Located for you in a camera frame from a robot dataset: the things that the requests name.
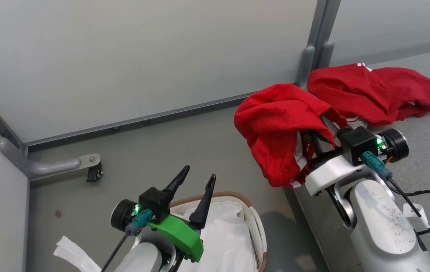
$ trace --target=metal wall frame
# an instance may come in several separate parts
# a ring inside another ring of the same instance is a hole
[[[316,0],[316,8],[313,17],[313,22],[310,29],[309,38],[307,41],[307,47],[303,49],[301,56],[301,61],[299,63],[299,71],[295,76],[295,84],[300,86],[305,86],[307,82],[307,77],[310,71],[316,65],[316,61],[319,60],[319,56],[323,51],[323,43],[327,41],[331,33],[332,24],[334,23],[335,13],[332,14],[334,9],[334,2],[337,2],[337,8],[339,7],[340,0]],[[334,16],[331,20],[328,19],[328,14]],[[229,98],[224,98],[220,100],[214,100],[207,103],[202,103],[198,105],[193,105],[190,107],[184,107],[177,110],[170,110],[166,112],[161,112],[149,116],[138,117],[134,119],[129,119],[125,121],[115,122],[112,124],[106,124],[102,126],[97,126],[89,129],[83,129],[80,131],[75,131],[71,133],[61,134],[58,136],[52,136],[37,141],[30,141],[26,143],[21,143],[25,147],[29,147],[29,151],[43,150],[46,148],[59,146],[67,144],[70,142],[82,141],[87,138],[93,138],[97,136],[104,136],[111,133],[116,133],[120,130],[125,129],[135,129],[137,127],[146,126],[150,124],[158,124],[160,122],[167,122],[172,119],[178,119],[181,117],[187,117],[203,112],[218,110],[220,108],[232,107],[238,105],[245,98],[247,98],[252,93],[247,93],[243,95],[233,96]]]

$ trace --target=gray floor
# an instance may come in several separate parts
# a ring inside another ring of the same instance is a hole
[[[369,65],[371,68],[388,66],[415,69],[430,78],[430,53]],[[408,158],[389,164],[395,181],[406,192],[430,189],[430,114],[422,118],[410,117],[404,122],[398,122],[394,127],[406,136],[410,146]],[[349,231],[342,226],[342,221],[327,193],[311,197],[305,188],[300,188],[296,192],[322,247],[329,269],[334,272],[362,271],[349,239]],[[401,207],[403,200],[398,198]],[[423,205],[430,224],[430,196],[415,196],[411,199]],[[414,226],[420,230],[423,229],[419,222]],[[422,240],[430,251],[430,236],[424,235]]]
[[[41,161],[99,153],[104,177],[87,184],[85,176],[55,178],[36,184],[30,194],[28,225],[29,272],[74,272],[53,256],[65,235],[100,266],[123,234],[110,226],[118,201],[137,200],[151,186],[164,188],[185,165],[191,171],[175,200],[200,195],[212,173],[215,191],[246,196],[261,216],[268,242],[268,272],[325,272],[315,240],[289,190],[272,188],[262,177],[245,140],[233,126],[235,107],[122,131],[29,155]],[[110,271],[132,243],[125,243]]]

